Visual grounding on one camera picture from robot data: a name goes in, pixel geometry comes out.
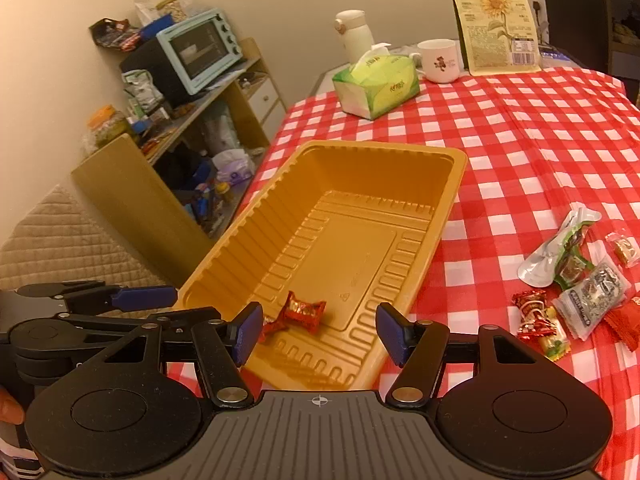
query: red checkered tablecloth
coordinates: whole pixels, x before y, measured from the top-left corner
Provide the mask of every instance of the red checkered tablecloth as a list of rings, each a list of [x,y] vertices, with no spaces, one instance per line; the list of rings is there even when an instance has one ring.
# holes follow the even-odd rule
[[[452,332],[476,333],[484,323],[515,332],[519,314],[510,298],[528,288],[516,270],[572,206],[603,215],[586,241],[594,262],[606,252],[604,236],[613,226],[640,236],[640,112],[619,81],[597,72],[557,68],[422,84],[416,98],[375,121],[344,114],[334,92],[306,99],[290,109],[245,203],[311,139],[466,152],[469,165],[412,310],[412,319],[433,319]],[[640,285],[640,266],[626,276]],[[608,479],[636,480],[638,352],[631,353],[606,323],[586,342],[572,340],[572,349],[558,364],[598,393],[613,414],[614,434],[598,471]],[[397,373],[390,361],[383,367],[383,396]],[[252,388],[267,386],[243,374]],[[195,384],[192,368],[178,365],[171,375]],[[447,367],[443,390],[471,375],[470,365]]]

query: white mug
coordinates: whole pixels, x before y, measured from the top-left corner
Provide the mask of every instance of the white mug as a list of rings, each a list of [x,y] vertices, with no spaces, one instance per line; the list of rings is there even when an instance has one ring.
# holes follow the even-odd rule
[[[425,78],[434,83],[451,83],[460,77],[458,48],[453,40],[427,40],[418,43],[420,54],[411,54],[411,59],[422,58],[422,70]]]

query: sunflower seed bag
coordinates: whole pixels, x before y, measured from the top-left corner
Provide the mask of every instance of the sunflower seed bag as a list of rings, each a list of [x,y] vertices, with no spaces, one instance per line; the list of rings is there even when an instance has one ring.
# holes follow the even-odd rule
[[[472,75],[538,72],[536,24],[527,0],[454,0],[460,47]]]

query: finger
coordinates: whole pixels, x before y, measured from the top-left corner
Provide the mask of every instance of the finger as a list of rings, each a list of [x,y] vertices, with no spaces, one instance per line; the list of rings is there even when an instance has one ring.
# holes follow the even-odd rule
[[[22,424],[24,422],[22,406],[4,388],[0,388],[0,420],[9,424]]]

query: beige cushion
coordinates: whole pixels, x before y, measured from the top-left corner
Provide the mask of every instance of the beige cushion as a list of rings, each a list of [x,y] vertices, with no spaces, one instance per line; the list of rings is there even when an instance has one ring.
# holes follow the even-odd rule
[[[163,284],[57,186],[18,223],[0,248],[0,289],[73,280],[126,286]]]

